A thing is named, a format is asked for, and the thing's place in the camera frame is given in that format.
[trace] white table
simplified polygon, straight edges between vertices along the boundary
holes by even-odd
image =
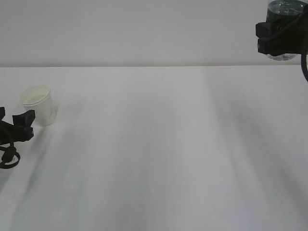
[[[0,171],[1,231],[306,231],[299,66],[0,68],[0,106],[57,121]]]

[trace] white wall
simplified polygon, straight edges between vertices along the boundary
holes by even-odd
[[[0,65],[269,64],[255,37],[266,7],[267,0],[3,0]]]

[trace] cup rim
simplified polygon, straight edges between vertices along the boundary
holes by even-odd
[[[44,94],[44,97],[40,98],[37,101],[31,102],[31,103],[26,103],[26,101],[23,98],[28,98],[26,95],[27,94],[31,94],[32,91],[34,90],[38,90],[38,89],[44,89],[46,90],[46,94]],[[49,96],[50,96],[50,88],[46,85],[35,85],[35,86],[31,86],[29,88],[27,88],[26,90],[23,91],[23,93],[20,95],[19,97],[19,102],[23,105],[23,106],[35,106],[38,105],[40,103],[42,103],[43,101],[45,101]]]

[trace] white paper cup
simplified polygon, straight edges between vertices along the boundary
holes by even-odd
[[[56,120],[49,87],[38,85],[26,89],[20,96],[20,102],[26,111],[35,111],[35,122],[39,125],[48,126]]]

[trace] black cable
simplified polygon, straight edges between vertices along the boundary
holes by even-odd
[[[308,50],[308,32],[305,34],[305,39],[302,46],[301,53],[301,67],[303,71],[303,75],[308,82],[308,68],[307,68],[307,50]]]
[[[18,165],[18,163],[20,161],[20,155],[16,151],[16,148],[14,147],[14,140],[13,140],[12,136],[7,131],[7,129],[3,126],[3,124],[1,124],[1,121],[0,121],[0,130],[3,131],[3,133],[7,136],[7,138],[9,139],[9,143],[10,143],[10,146],[7,147],[7,148],[0,146],[0,151],[4,152],[4,154],[1,158],[2,162],[0,162],[0,168],[9,169],[9,168],[12,168],[12,167],[15,167],[16,165]],[[7,165],[6,163],[11,162],[14,156],[17,157],[17,161],[14,162],[13,164]]]

